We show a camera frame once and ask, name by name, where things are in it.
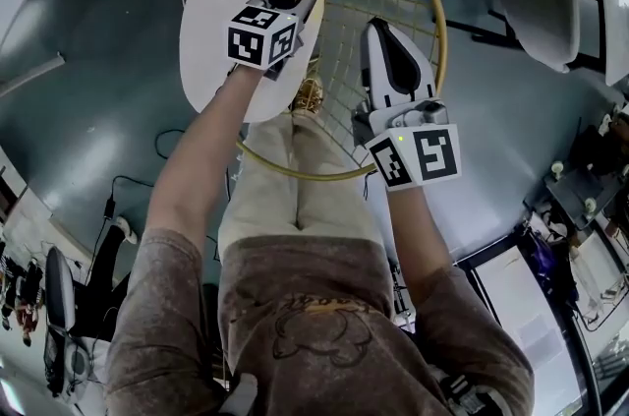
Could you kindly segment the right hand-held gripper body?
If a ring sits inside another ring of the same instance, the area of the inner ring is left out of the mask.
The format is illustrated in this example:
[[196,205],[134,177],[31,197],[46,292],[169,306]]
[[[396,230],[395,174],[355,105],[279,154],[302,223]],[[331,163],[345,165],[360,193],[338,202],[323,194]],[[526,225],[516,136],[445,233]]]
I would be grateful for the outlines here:
[[461,175],[457,126],[438,98],[372,110],[362,102],[352,125],[355,144],[368,151],[389,192]]

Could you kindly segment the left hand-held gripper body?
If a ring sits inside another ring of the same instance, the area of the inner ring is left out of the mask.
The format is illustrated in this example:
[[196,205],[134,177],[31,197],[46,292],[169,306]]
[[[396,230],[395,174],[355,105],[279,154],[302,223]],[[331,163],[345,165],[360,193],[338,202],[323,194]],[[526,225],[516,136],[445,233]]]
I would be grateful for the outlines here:
[[252,67],[275,82],[284,67],[304,45],[300,37],[306,22],[306,0],[290,8],[269,1],[250,0],[227,25],[227,58]]

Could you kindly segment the white seat cushion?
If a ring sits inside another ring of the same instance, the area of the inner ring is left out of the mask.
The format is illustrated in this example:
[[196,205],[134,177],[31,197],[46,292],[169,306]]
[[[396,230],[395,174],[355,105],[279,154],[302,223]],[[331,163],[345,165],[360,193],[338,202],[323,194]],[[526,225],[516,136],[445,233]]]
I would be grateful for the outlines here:
[[[224,84],[234,61],[227,56],[228,22],[249,0],[187,0],[180,29],[179,64],[184,94],[195,111],[201,112]],[[303,45],[287,60],[278,78],[264,77],[258,84],[245,116],[247,123],[269,120],[292,101],[315,49],[323,16],[324,0],[314,10],[300,33]]]

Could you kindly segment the person's right forearm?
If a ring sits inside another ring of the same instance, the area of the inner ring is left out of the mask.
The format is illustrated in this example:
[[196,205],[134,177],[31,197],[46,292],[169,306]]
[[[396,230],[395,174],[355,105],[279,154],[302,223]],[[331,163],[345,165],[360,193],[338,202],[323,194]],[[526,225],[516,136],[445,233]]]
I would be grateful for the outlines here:
[[418,308],[436,275],[452,267],[452,259],[421,187],[389,191],[387,202],[399,266]]

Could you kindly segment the person's left forearm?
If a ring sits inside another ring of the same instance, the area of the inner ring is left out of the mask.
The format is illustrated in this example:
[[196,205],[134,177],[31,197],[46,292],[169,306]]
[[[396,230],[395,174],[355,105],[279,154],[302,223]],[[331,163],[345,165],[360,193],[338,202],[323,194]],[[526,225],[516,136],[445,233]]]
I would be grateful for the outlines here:
[[261,78],[260,70],[236,67],[179,139],[152,190],[146,229],[174,231],[204,252],[207,222]]

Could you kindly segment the person's right yellow shoe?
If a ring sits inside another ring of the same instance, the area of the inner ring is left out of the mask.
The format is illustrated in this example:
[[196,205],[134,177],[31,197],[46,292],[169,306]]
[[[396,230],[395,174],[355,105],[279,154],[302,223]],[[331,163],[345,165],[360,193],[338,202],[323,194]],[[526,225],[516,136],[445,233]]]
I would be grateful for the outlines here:
[[317,115],[324,99],[323,84],[319,76],[307,77],[302,80],[300,87],[290,104],[292,112],[305,111]]

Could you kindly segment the black wheeled cart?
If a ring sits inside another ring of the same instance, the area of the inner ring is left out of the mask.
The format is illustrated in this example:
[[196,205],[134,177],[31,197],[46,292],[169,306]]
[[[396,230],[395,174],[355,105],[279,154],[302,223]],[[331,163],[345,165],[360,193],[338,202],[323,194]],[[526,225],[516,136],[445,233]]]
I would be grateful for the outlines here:
[[589,226],[626,182],[621,173],[598,176],[592,172],[591,166],[580,169],[563,161],[555,161],[544,177],[551,196],[579,230]]

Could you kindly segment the person's beige trousers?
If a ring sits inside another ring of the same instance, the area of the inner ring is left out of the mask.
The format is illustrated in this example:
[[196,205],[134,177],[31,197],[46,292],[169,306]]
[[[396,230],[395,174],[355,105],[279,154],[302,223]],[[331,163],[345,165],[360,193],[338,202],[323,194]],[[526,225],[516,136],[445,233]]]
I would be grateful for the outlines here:
[[[328,175],[346,170],[337,145],[306,110],[250,125],[246,145],[301,173]],[[223,258],[236,243],[259,236],[341,237],[383,244],[356,179],[296,179],[246,154],[219,226],[218,254]]]

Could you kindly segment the black-edged white board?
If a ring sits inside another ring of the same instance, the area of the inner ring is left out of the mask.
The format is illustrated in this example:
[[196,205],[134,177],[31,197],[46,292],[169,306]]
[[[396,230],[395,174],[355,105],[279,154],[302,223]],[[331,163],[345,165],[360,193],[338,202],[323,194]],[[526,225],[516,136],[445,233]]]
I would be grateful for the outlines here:
[[599,392],[581,333],[547,300],[515,235],[460,259],[493,317],[534,369],[533,416],[600,416]]

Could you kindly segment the person's brown printed shirt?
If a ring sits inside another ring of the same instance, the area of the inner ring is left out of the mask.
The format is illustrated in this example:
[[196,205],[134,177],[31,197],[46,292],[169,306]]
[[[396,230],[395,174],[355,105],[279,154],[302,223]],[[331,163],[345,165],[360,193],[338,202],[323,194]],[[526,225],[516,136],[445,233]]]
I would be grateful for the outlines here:
[[[200,272],[188,239],[144,234],[107,357],[110,416],[217,413]],[[415,292],[415,337],[393,323],[387,259],[369,241],[247,238],[225,251],[220,283],[228,366],[257,380],[252,416],[451,416],[439,374],[532,414],[530,363],[459,268]]]

